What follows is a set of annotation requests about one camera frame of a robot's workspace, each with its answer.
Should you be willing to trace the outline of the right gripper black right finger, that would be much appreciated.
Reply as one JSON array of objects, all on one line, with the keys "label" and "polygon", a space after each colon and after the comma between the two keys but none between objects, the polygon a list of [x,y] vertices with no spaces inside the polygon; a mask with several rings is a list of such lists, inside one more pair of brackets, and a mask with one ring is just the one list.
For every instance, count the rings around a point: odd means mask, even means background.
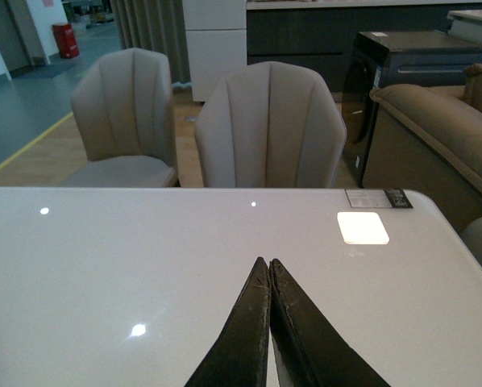
[{"label": "right gripper black right finger", "polygon": [[387,386],[330,324],[287,268],[274,259],[271,323],[281,386]]}]

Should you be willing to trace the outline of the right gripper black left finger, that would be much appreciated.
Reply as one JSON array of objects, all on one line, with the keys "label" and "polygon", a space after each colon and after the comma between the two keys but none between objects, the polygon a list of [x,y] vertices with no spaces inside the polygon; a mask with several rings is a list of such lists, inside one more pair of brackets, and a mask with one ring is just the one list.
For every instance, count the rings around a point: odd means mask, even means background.
[{"label": "right gripper black left finger", "polygon": [[271,312],[268,265],[256,259],[226,322],[187,386],[265,386]]}]

